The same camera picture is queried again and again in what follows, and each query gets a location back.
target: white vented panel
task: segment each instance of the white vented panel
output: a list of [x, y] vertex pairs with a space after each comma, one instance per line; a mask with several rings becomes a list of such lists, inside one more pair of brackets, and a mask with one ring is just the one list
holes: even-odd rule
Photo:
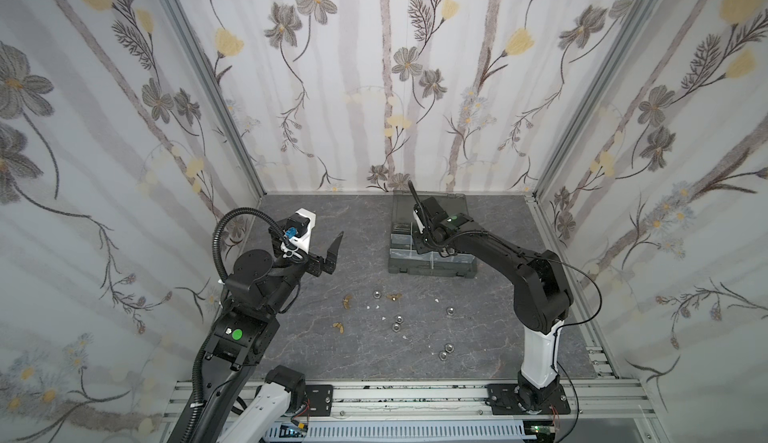
[[514, 441], [535, 440], [526, 435], [523, 422], [506, 421], [317, 421], [310, 422], [305, 438], [280, 438], [275, 423], [264, 438], [279, 441]]

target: wall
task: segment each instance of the wall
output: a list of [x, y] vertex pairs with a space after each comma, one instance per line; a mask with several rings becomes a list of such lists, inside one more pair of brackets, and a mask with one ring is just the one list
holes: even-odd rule
[[634, 0], [181, 0], [267, 190], [531, 190]]
[[766, 64], [768, 0], [663, 0], [540, 199], [677, 443], [765, 439]]
[[157, 0], [0, 0], [0, 35], [0, 434], [158, 441], [254, 198]]

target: gray marble surface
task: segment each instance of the gray marble surface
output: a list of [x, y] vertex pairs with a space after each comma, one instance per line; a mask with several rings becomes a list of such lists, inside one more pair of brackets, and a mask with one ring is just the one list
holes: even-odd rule
[[[468, 196], [470, 215], [519, 246], [543, 250], [522, 196]], [[523, 360], [523, 325], [512, 309], [512, 284], [481, 263], [474, 279], [391, 275], [387, 272], [391, 196], [267, 195], [261, 209], [274, 219], [298, 208], [317, 214], [310, 250], [325, 256], [344, 231], [333, 275], [305, 275], [299, 299], [279, 317], [280, 331], [255, 377], [276, 365], [308, 379], [514, 379]], [[257, 223], [246, 249], [271, 249]], [[401, 293], [393, 302], [373, 298]], [[351, 294], [350, 309], [342, 300]], [[456, 313], [447, 316], [446, 308]], [[399, 333], [395, 317], [404, 318]], [[342, 323], [341, 334], [334, 323]], [[571, 378], [594, 372], [578, 328], [562, 330], [558, 360]], [[446, 343], [456, 350], [438, 357]]]

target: black mounting plate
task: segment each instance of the black mounting plate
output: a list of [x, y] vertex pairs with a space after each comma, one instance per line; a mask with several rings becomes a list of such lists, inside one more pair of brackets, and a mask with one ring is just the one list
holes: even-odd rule
[[310, 400], [310, 417], [331, 416], [333, 406], [332, 385], [307, 385], [306, 397]]
[[[485, 388], [488, 389], [488, 399], [485, 400], [485, 404], [491, 407], [494, 415], [528, 415], [527, 411], [520, 408], [517, 403], [514, 403], [515, 387], [517, 387], [516, 384], [485, 385]], [[571, 406], [568, 404], [567, 399], [565, 401], [562, 400], [563, 396], [565, 396], [565, 390], [563, 390], [562, 386], [559, 386], [552, 394], [549, 403], [560, 415], [570, 415]], [[552, 409], [547, 407], [538, 415], [552, 415]]]

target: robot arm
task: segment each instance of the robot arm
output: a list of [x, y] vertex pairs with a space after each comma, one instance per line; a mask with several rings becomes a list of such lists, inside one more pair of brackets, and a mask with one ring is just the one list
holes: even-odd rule
[[[336, 237], [325, 258], [309, 253], [314, 213], [302, 208], [275, 222], [257, 209], [238, 208], [227, 213], [214, 231], [214, 261], [220, 274], [224, 265], [216, 242], [227, 222], [240, 214], [253, 214], [270, 224], [275, 258], [263, 249], [253, 249], [235, 261], [232, 274], [223, 275], [229, 296], [194, 360], [192, 396], [171, 432], [171, 443], [210, 443], [219, 438], [238, 394], [280, 327], [276, 316], [298, 297], [304, 273], [320, 276], [336, 269], [344, 233]], [[294, 289], [296, 296], [286, 305]], [[258, 441], [277, 417], [297, 412], [307, 402], [303, 375], [278, 366], [267, 375], [256, 401], [267, 397], [269, 405], [255, 402], [246, 409], [229, 429], [226, 441]]]
[[547, 408], [560, 386], [554, 370], [556, 332], [573, 303], [568, 280], [562, 265], [558, 265], [560, 258], [549, 250], [536, 253], [515, 246], [468, 215], [448, 215], [434, 197], [422, 202], [410, 182], [408, 186], [416, 200], [418, 234], [413, 235], [413, 240], [418, 253], [468, 253], [491, 265], [514, 285], [514, 313], [525, 326], [517, 403], [531, 413]]

